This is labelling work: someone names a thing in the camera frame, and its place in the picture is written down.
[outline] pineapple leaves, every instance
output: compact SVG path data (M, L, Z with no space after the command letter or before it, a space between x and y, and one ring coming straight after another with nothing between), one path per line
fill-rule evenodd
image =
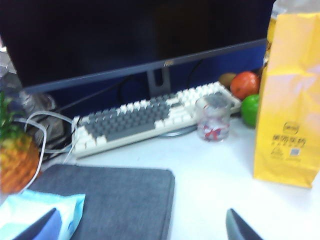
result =
M8 111L8 105L12 99L5 98L3 91L0 91L0 142L7 138L17 138L22 130L13 124L14 116L21 115L20 112Z

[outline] gray felt case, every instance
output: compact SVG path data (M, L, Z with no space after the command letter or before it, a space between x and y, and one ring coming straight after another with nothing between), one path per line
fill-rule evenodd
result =
M174 186L169 170L54 165L29 189L86 194L73 240L165 240Z

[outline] monitor stand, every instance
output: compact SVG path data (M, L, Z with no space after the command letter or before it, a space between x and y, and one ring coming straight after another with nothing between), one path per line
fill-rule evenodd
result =
M157 85L154 70L148 70L146 72L148 78L149 93L151 98L171 93L169 68L165 66L161 69L161 72L162 85Z

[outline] pineapple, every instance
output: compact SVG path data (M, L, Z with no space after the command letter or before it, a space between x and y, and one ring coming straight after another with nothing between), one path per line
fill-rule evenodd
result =
M31 136L13 123L9 100L0 91L0 189L14 193L23 189L34 176L39 150Z

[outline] logo on bag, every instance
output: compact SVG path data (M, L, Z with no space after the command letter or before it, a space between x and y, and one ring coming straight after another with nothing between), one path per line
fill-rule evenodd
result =
M299 132L299 124L296 122L288 121L283 126L285 134L295 135Z
M276 147L272 150L271 154L272 154L273 156L282 157L282 155L283 155L284 153L282 152L282 150L281 150L280 147L276 146Z

